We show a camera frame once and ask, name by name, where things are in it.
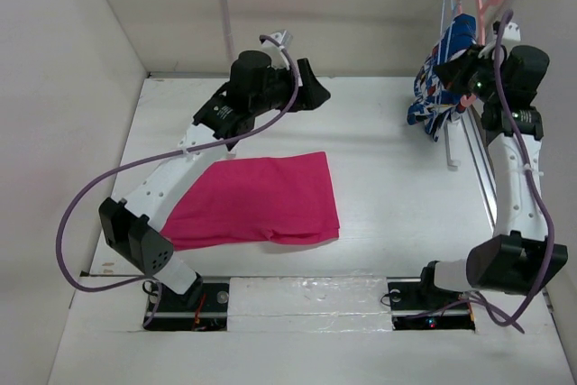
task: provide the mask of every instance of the vertical pole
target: vertical pole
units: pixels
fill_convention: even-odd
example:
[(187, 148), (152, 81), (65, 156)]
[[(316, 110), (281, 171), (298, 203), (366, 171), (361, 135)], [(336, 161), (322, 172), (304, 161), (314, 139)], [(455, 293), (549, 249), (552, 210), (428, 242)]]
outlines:
[(220, 16), (223, 25), (224, 47), (226, 48), (226, 59), (228, 64), (232, 65), (234, 62), (234, 40), (233, 31), (231, 29), (231, 16), (228, 11), (228, 0), (218, 0), (220, 6)]

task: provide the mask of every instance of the white table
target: white table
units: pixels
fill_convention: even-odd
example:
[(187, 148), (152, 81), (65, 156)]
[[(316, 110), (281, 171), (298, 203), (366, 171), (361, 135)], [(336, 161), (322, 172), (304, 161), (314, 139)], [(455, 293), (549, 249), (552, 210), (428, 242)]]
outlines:
[[(462, 164), (453, 171), (442, 142), (406, 125), (412, 79), (322, 81), (333, 94), (329, 102), (242, 142), (237, 158), (326, 151), (340, 239), (305, 249), (247, 243), (180, 252), (201, 274), (242, 277), (231, 280), (227, 332), (143, 331), (139, 284), (77, 293), (51, 385), (573, 384), (542, 297), (520, 320), (525, 335), (495, 326), (477, 307), (476, 333), (391, 330), (379, 304), (385, 276), (418, 275), (427, 262), (462, 258), (490, 237), (479, 162), (461, 126), (452, 140)], [(148, 79), (123, 162), (173, 148), (220, 83)], [(153, 169), (119, 176), (115, 198)], [(451, 204), (446, 209), (441, 197)], [(136, 272), (100, 242), (92, 273), (85, 284)], [(509, 312), (519, 302), (503, 294), (490, 300)]]
[[(147, 80), (122, 163), (174, 149), (192, 115), (222, 82)], [(314, 248), (249, 243), (180, 252), (194, 270), (214, 276), (414, 276), (429, 261), (461, 259), (490, 238), (464, 134), (452, 138), (462, 166), (451, 171), (443, 138), (432, 143), (421, 125), (405, 121), (412, 78), (325, 78), (322, 83), (332, 92), (329, 101), (313, 112), (289, 114), (241, 142), (237, 158), (325, 151), (340, 239)], [(130, 192), (154, 168), (150, 164), (121, 173), (113, 197)], [(450, 204), (446, 209), (444, 200)], [(137, 271), (101, 236), (91, 273)]]

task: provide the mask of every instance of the white wall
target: white wall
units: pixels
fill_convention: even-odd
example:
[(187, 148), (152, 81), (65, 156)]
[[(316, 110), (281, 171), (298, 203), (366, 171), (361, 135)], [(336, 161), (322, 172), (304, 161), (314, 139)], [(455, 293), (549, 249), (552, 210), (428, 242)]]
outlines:
[[(0, 0), (0, 381), (48, 381), (72, 289), (54, 236), (88, 180), (120, 159), (145, 75), (105, 0)], [(108, 182), (73, 215), (78, 275)]]
[[(416, 73), (441, 0), (229, 0), (237, 50), (287, 27), (315, 73)], [(148, 70), (226, 72), (217, 0), (109, 0)]]
[(569, 262), (548, 285), (563, 347), (577, 377), (577, 0), (519, 0), (514, 20), (524, 43), (551, 59), (535, 105), (545, 137), (540, 167), (543, 197), (555, 223), (555, 241), (569, 248)]

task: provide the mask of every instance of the pink cloth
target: pink cloth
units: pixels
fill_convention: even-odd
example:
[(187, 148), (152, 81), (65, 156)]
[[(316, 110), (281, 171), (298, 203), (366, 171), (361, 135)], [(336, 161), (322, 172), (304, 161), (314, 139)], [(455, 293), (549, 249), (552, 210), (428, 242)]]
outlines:
[(321, 243), (339, 235), (324, 152), (213, 164), (160, 233), (176, 250), (222, 243)]

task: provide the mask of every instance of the pink hanger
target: pink hanger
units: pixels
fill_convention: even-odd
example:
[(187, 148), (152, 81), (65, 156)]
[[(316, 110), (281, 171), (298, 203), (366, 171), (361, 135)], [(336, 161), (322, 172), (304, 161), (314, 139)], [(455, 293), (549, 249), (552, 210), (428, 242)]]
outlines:
[[(475, 0), (475, 5), (477, 9), (477, 29), (478, 29), (478, 38), (477, 41), (480, 45), (485, 45), (485, 13), (491, 6), (499, 7), (503, 0), (487, 0), (485, 5), (483, 4), (482, 0)], [(459, 5), (457, 9), (458, 14), (463, 13), (463, 6)], [(463, 95), (461, 97), (461, 105), (463, 107), (468, 107), (475, 102), (476, 96), (466, 96)]]

